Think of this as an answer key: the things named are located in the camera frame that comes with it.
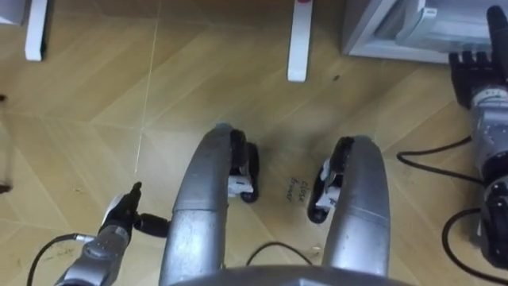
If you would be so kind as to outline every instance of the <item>white bracket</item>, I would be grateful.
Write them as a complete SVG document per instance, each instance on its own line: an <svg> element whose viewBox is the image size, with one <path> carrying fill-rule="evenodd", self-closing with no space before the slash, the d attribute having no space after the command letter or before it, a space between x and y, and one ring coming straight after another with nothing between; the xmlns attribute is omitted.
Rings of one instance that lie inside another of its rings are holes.
<svg viewBox="0 0 508 286"><path fill-rule="evenodd" d="M421 7L421 0L409 0ZM448 63L448 53L400 46L393 40L376 38L375 33L397 0L348 0L342 29L342 52L396 60Z"/></svg>
<svg viewBox="0 0 508 286"><path fill-rule="evenodd" d="M48 0L32 0L25 43L25 56L27 60L42 61L42 45L47 11Z"/></svg>
<svg viewBox="0 0 508 286"><path fill-rule="evenodd" d="M397 34L395 42L402 46L418 46L434 28L436 18L437 9L422 8L412 18L406 18L404 28Z"/></svg>
<svg viewBox="0 0 508 286"><path fill-rule="evenodd" d="M313 0L295 0L293 26L287 63L287 80L302 83L307 77L309 59L310 25Z"/></svg>
<svg viewBox="0 0 508 286"><path fill-rule="evenodd" d="M228 197L236 197L242 192L254 192L250 179L246 176L229 176Z"/></svg>
<svg viewBox="0 0 508 286"><path fill-rule="evenodd" d="M341 195L341 189L339 187L328 186L328 180L330 175L330 159L327 159L323 164L323 171L319 175L319 179L324 182L323 193L316 202L316 207L330 211L335 208L337 201Z"/></svg>

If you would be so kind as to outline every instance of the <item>white cabinet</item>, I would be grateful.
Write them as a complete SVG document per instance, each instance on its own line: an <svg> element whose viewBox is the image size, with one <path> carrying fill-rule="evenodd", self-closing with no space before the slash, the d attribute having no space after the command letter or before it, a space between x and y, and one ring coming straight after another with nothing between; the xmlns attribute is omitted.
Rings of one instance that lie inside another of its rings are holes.
<svg viewBox="0 0 508 286"><path fill-rule="evenodd" d="M486 13L506 0L348 0L343 52L446 63L449 52L490 50Z"/></svg>
<svg viewBox="0 0 508 286"><path fill-rule="evenodd" d="M0 24L21 25L25 0L0 0Z"/></svg>

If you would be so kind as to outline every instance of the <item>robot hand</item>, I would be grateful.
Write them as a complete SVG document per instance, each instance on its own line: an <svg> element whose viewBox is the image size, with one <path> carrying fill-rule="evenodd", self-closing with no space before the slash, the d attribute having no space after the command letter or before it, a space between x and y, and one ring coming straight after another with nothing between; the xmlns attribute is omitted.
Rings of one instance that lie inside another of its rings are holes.
<svg viewBox="0 0 508 286"><path fill-rule="evenodd" d="M152 236L166 235L168 220L137 213L140 198L141 183L138 182L129 194L118 196L110 204L97 237L85 244L81 257L61 276L56 286L109 286L117 279L133 228Z"/></svg>
<svg viewBox="0 0 508 286"><path fill-rule="evenodd" d="M487 11L491 35L492 54L471 51L451 53L452 83L457 101L470 110L474 97L486 88L506 89L508 79L508 21L501 7L492 6Z"/></svg>

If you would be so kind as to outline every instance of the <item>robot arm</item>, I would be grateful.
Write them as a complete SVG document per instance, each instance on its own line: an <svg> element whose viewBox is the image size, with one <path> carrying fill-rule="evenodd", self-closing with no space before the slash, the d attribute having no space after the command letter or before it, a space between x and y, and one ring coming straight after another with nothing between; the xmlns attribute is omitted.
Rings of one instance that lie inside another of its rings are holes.
<svg viewBox="0 0 508 286"><path fill-rule="evenodd" d="M56 282L56 286L110 286L117 279L121 259L129 245L137 219L141 183L106 216L97 237L83 247L79 257Z"/></svg>
<svg viewBox="0 0 508 286"><path fill-rule="evenodd" d="M484 184L479 226L482 253L508 269L508 21L487 11L492 57L485 52L450 55L457 101L471 111L475 166Z"/></svg>

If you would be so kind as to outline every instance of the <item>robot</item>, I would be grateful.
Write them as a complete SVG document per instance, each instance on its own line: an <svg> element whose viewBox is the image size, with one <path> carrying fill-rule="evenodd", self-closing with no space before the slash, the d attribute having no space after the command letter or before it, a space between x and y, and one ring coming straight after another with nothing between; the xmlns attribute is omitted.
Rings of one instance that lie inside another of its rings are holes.
<svg viewBox="0 0 508 286"><path fill-rule="evenodd" d="M483 178L482 252L493 266L508 269L508 21L497 6L488 10L487 19L492 58L485 52L454 53L450 65L457 100L471 111L475 164ZM387 279L391 219L383 158L361 136L341 138L314 183L309 219L322 223L334 210L321 266L227 269L228 197L257 201L259 171L256 146L242 131L217 125L190 161L170 222L137 213L141 184L135 184L111 203L97 236L71 236L86 244L56 285L113 284L133 229L167 239L159 286L403 285Z"/></svg>
<svg viewBox="0 0 508 286"><path fill-rule="evenodd" d="M179 189L171 221L138 214L141 183L118 196L98 235L86 242L56 286L108 286L117 279L133 229L166 238L160 286L167 285L399 285L387 280L390 208L387 176L379 148L367 137L350 137L346 168L321 267L224 266L228 197L246 203L259 198L257 147L242 131L219 124L198 145ZM336 169L332 165L330 174Z"/></svg>

